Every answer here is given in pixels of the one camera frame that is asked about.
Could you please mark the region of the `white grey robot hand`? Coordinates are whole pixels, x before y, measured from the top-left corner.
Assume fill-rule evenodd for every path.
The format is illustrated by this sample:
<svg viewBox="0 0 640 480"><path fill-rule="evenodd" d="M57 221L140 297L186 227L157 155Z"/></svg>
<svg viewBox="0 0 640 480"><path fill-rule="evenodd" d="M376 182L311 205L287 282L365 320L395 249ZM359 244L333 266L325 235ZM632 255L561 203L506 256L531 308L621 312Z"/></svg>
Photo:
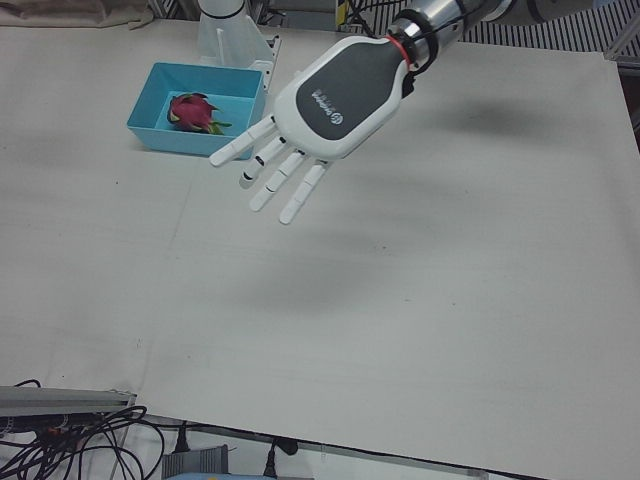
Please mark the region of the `white grey robot hand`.
<svg viewBox="0 0 640 480"><path fill-rule="evenodd" d="M357 149L397 111L411 60L392 36L338 41L276 95L263 119L209 157L219 167L260 140L268 142L246 164L240 182L250 186L267 164L284 155L250 207L261 210L306 160L313 165L282 209L290 224L330 166Z"/></svg>

